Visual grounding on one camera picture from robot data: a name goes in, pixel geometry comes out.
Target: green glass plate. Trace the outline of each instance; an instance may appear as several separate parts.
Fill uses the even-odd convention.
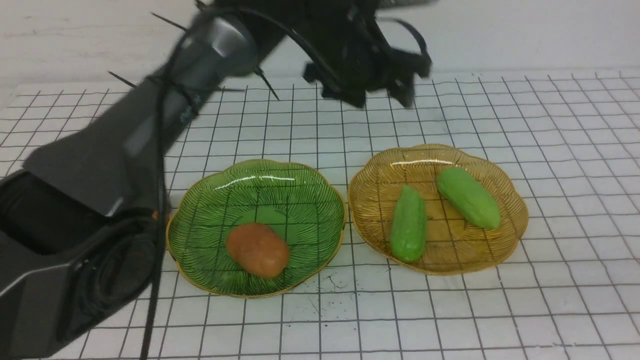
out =
[[[289,245],[289,264],[270,280],[245,272],[225,246],[235,226],[269,225]],[[167,227],[167,247],[180,273],[218,295],[266,297],[286,292],[335,256],[346,204],[316,170],[296,163],[248,160],[193,185]]]

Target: cucumber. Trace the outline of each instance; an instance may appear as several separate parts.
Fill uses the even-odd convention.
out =
[[[500,206],[482,184],[465,169],[449,167],[438,176],[437,188],[469,223],[483,229],[497,229]]]
[[[427,213],[420,194],[404,185],[391,224],[391,253],[398,260],[413,263],[420,259],[427,243]]]

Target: yellow plate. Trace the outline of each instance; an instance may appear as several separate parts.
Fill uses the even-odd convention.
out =
[[[466,222],[443,199],[436,180],[450,166],[464,167],[493,195],[502,222],[496,230],[482,230]],[[388,237],[394,207],[408,184],[426,201],[427,246],[422,259],[404,264],[393,257]],[[414,270],[432,275],[455,275],[498,265],[516,249],[527,229],[527,206],[513,183],[497,165],[438,144],[385,150],[371,158],[349,184],[349,206],[356,230],[373,249]]]

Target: white table surface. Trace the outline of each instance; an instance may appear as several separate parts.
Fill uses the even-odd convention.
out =
[[[497,268],[425,277],[389,264],[349,223],[328,268],[261,300],[210,296],[167,259],[153,357],[637,358],[640,71],[436,75],[417,85],[409,110],[384,94],[355,110],[300,79],[271,81],[281,101],[268,100],[259,82],[233,81],[249,90],[212,98],[182,134],[166,158],[174,205],[203,176],[250,158],[306,163],[345,195],[374,153],[445,143],[509,174],[529,208],[527,232]],[[20,86],[0,110],[0,177],[123,91],[112,83]],[[147,297],[53,358],[137,358]]]

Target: potato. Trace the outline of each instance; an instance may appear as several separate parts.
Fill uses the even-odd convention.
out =
[[[289,264],[289,246],[269,226],[252,222],[229,232],[227,251],[249,274],[273,279]]]

